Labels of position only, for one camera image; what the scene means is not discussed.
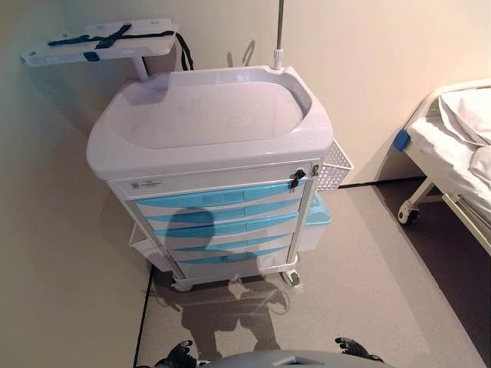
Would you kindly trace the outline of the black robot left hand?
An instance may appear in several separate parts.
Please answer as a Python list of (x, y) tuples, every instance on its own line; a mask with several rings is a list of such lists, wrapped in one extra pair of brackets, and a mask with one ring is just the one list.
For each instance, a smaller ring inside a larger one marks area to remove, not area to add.
[(157, 361), (154, 367), (197, 368), (209, 364), (209, 360), (198, 360), (190, 354), (191, 340), (178, 343), (166, 357)]

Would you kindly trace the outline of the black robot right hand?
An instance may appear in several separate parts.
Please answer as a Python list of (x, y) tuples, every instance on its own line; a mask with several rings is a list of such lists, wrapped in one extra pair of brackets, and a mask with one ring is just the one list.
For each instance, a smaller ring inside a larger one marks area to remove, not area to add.
[(375, 354), (369, 353), (365, 347), (356, 340), (349, 337), (336, 337), (334, 341), (339, 346), (343, 354), (384, 363), (382, 358)]

